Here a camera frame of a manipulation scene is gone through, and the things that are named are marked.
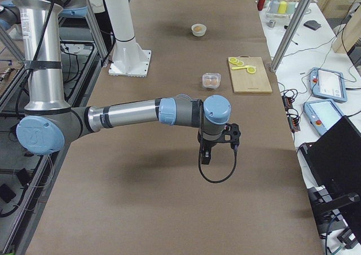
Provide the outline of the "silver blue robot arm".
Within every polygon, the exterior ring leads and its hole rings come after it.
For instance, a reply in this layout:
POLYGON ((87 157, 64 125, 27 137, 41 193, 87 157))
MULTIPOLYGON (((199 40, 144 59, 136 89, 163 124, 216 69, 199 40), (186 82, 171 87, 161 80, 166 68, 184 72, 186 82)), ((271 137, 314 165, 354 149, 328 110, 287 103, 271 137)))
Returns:
POLYGON ((24 41, 24 67, 28 72, 29 103, 16 128, 20 144, 36 155, 60 151, 78 138, 101 129, 158 121, 189 126, 199 131, 199 164, 208 164, 218 143, 236 151, 237 124, 229 124, 230 102, 212 95, 206 100, 180 94, 106 107, 72 108, 65 101, 59 41, 61 12, 87 13, 87 0, 12 0, 19 9, 24 41))

